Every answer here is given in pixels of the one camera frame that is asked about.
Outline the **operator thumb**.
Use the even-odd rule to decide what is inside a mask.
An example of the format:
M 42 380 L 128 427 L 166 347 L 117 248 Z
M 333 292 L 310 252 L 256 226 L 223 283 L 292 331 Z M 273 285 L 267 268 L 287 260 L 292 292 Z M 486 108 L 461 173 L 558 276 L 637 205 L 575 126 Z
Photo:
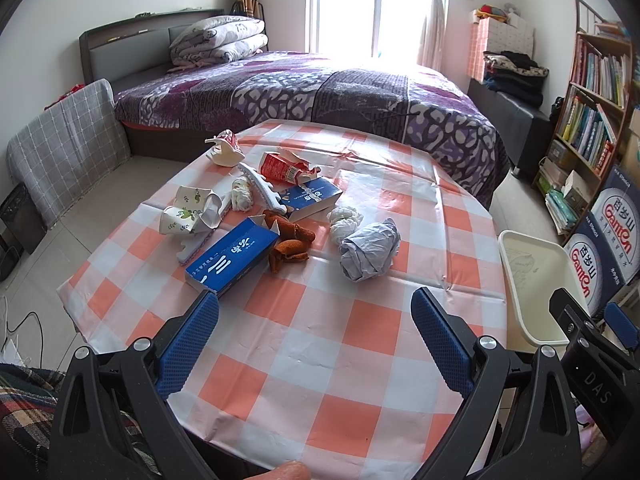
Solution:
M 277 466 L 273 470 L 263 474 L 248 477 L 246 480 L 310 480 L 311 472 L 309 468 L 297 460 L 287 462 Z

